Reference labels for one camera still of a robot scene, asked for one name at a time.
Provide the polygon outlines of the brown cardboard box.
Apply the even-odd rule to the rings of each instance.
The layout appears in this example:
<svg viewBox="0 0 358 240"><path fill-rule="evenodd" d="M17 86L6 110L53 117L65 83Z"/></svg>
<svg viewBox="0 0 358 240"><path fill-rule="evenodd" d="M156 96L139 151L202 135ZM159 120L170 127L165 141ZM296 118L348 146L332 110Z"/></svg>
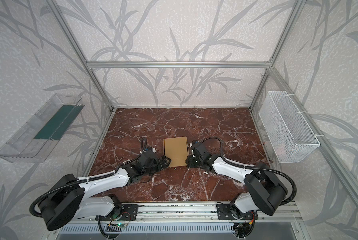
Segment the brown cardboard box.
<svg viewBox="0 0 358 240"><path fill-rule="evenodd" d="M163 140L163 154L171 159L170 168L186 166L189 156L187 137L168 138Z"/></svg>

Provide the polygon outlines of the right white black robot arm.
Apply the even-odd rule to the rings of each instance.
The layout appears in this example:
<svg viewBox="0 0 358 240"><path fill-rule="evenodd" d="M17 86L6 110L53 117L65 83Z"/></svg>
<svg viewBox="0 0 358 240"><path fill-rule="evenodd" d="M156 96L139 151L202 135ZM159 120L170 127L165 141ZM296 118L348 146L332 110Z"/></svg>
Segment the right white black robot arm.
<svg viewBox="0 0 358 240"><path fill-rule="evenodd" d="M191 143L188 168L201 168L207 172L229 177L246 186L247 192L238 194L229 205L228 213L240 220L254 211L272 216L279 206L294 199L295 182L283 172L268 168L265 163L241 164L226 159L223 153L212 154L204 142Z"/></svg>

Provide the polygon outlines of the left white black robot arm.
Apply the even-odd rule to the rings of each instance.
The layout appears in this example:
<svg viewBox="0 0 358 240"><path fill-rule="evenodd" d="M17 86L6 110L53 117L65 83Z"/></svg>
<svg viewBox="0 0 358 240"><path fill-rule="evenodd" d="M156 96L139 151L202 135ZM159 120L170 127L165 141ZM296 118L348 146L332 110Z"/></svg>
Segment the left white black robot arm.
<svg viewBox="0 0 358 240"><path fill-rule="evenodd" d="M159 157L153 150L144 150L137 158L117 169L91 177L63 176L48 192L30 205L30 213L42 218L46 228L54 231L71 220L91 216L114 220L124 212L120 200L114 196L97 197L97 194L140 182L169 167L171 159Z"/></svg>

